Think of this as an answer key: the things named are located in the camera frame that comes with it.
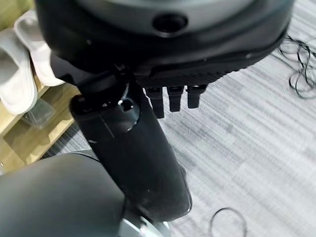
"black cover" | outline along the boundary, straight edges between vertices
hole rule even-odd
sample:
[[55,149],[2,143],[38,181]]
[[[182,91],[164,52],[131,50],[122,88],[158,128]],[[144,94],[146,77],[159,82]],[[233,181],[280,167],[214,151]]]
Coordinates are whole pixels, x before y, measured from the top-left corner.
[[[36,0],[44,38],[54,53],[91,72],[103,72],[114,62],[126,63],[143,87],[206,84],[259,61],[280,43],[293,3],[257,0],[214,27],[164,39],[116,29],[72,0]],[[229,59],[228,68],[214,69],[214,61],[223,58]],[[197,65],[204,66],[202,73]]]

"clear plastic bag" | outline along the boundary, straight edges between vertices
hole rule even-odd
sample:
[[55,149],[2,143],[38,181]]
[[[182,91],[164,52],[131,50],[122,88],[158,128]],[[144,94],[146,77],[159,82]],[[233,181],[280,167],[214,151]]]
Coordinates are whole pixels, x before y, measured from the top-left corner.
[[55,110],[46,101],[39,99],[36,105],[22,117],[31,126],[42,129],[55,114]]

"black plastic housing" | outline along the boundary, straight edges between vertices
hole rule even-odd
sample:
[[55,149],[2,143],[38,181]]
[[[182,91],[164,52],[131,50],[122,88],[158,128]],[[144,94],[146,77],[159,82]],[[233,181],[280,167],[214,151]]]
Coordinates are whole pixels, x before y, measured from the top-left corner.
[[[191,195],[148,99],[140,87],[130,90],[134,91],[107,109],[88,109],[82,97],[75,97],[71,112],[94,153],[133,205],[153,221],[172,221],[191,210]],[[120,109],[125,99],[133,105],[126,112]]]
[[[72,0],[36,0],[41,30],[56,55],[94,73],[125,63],[147,88],[207,84],[256,63],[281,42],[293,4],[256,0],[221,24],[166,39],[116,29]],[[223,58],[229,60],[219,68]]]

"black cylinder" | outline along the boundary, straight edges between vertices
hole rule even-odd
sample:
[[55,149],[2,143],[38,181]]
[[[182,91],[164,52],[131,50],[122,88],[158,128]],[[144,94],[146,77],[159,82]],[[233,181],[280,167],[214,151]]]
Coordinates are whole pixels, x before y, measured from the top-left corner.
[[83,115],[78,98],[74,98],[72,114],[127,198],[151,220],[172,221],[191,210],[191,195],[148,99],[140,89],[138,92],[139,100],[134,103],[138,103],[139,118],[130,129],[125,128],[126,132],[117,129],[117,124],[126,124],[129,119],[117,110],[120,102],[114,108]]

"striped carpet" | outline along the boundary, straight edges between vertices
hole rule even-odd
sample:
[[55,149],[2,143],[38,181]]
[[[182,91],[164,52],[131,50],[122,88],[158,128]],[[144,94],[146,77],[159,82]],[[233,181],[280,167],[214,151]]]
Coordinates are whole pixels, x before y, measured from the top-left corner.
[[[298,0],[289,34],[316,36],[316,0]],[[160,123],[186,168],[194,207],[173,223],[175,237],[316,235],[316,100],[288,86],[293,71],[273,56],[209,86],[200,109]],[[74,125],[46,156],[88,149]]]

